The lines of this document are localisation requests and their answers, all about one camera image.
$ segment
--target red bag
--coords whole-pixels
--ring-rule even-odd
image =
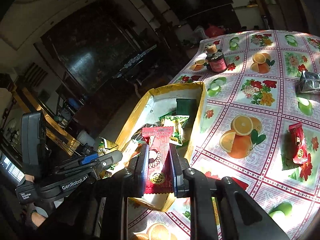
[[[145,193],[170,193],[171,171],[169,152],[169,138],[173,127],[143,128],[142,136],[149,144],[149,166]]]
[[[209,23],[209,28],[204,31],[209,38],[217,37],[224,34],[224,30]]]
[[[292,137],[292,143],[294,143],[294,155],[293,162],[297,164],[303,164],[308,161],[308,152],[306,146],[306,139],[302,129],[302,122],[289,125],[289,131]]]

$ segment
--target silver foil packet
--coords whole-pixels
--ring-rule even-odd
[[[303,70],[297,85],[298,93],[320,94],[320,74]]]

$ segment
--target bottle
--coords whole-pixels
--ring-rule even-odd
[[[216,74],[225,72],[227,70],[227,64],[222,51],[218,50],[215,44],[207,47],[206,50],[208,53],[206,60],[209,63],[207,69]]]

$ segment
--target cork lid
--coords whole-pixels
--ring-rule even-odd
[[[216,47],[215,44],[207,47],[207,52],[208,52],[208,53],[214,54],[214,53],[216,53],[217,51],[218,51],[218,49],[217,49],[217,47]]]

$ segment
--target table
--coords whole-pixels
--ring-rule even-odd
[[[228,70],[218,75],[206,67],[192,70],[197,60],[205,59],[205,46],[213,43],[225,54]],[[196,55],[170,82],[202,81],[208,89],[216,78],[226,78],[221,91],[207,100],[190,166],[209,177],[240,180],[266,212],[289,202],[291,216],[285,217],[280,227],[290,239],[301,236],[320,207],[320,104],[309,100],[304,106],[294,92],[303,69],[320,72],[319,60],[320,38],[310,34],[278,30],[233,33],[201,41]],[[299,121],[309,156],[302,168],[287,158],[288,126]],[[242,136],[234,135],[231,128]],[[246,134],[252,128],[258,135],[250,141],[251,134]],[[234,136],[232,145],[224,140],[228,136]],[[190,239],[189,199],[177,199],[166,213],[130,202],[129,239],[137,233],[138,239],[148,239],[145,233],[156,229],[163,230],[163,239]]]

